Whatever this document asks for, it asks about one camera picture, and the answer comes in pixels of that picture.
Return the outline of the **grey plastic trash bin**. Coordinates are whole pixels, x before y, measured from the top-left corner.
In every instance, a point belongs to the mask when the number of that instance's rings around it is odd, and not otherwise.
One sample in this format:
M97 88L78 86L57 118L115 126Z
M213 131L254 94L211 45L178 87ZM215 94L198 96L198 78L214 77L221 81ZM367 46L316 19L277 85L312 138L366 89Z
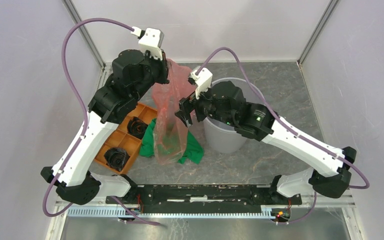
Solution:
M238 77L223 77L214 80L212 87L222 82L232 82L236 87L242 90L247 102L261 104L261 91L254 85L249 85L246 80ZM205 139L209 146L215 151L223 154L231 154L238 151L248 140L246 137L236 133L233 127L217 121L212 118L206 118L203 121Z

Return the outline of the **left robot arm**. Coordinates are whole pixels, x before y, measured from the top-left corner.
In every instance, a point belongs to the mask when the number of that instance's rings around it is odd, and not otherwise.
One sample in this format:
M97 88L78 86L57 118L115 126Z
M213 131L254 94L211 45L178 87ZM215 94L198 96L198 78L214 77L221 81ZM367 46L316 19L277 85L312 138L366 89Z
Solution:
M112 73L88 104L88 123L79 144L72 142L54 166L45 166L40 174L56 186L56 193L65 201L77 205L90 202L103 186L103 180L93 175L89 167L108 137L138 105L139 100L155 84L168 84L168 61L165 52L160 57L150 51L128 49L112 61Z

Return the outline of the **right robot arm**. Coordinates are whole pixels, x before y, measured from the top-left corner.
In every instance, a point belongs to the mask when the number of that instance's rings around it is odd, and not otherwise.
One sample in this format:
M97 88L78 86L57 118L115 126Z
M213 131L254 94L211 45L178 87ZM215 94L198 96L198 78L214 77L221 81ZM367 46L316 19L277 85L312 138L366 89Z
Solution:
M354 148L325 145L332 152L328 154L314 146L323 146L323 142L290 124L282 126L284 118L276 120L279 115L271 113L265 105L248 102L243 91L231 81L222 81L200 94L193 92L183 97L175 115L190 126L191 112L195 112L199 122L206 118L219 121L233 127L242 137L278 147L310 166L273 179L268 196L275 204L311 192L338 199L350 186L350 167L340 159L353 163L357 154Z

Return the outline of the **red plastic trash bag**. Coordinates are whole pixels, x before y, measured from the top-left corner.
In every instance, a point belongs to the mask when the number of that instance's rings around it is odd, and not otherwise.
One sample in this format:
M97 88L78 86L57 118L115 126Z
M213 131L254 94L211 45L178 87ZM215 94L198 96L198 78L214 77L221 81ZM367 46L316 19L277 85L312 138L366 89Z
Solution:
M168 59L168 84L155 84L151 97L156 105L157 118L153 130L154 156L161 165L177 162L187 147L188 128L175 113L181 99L196 87L188 82L192 70Z

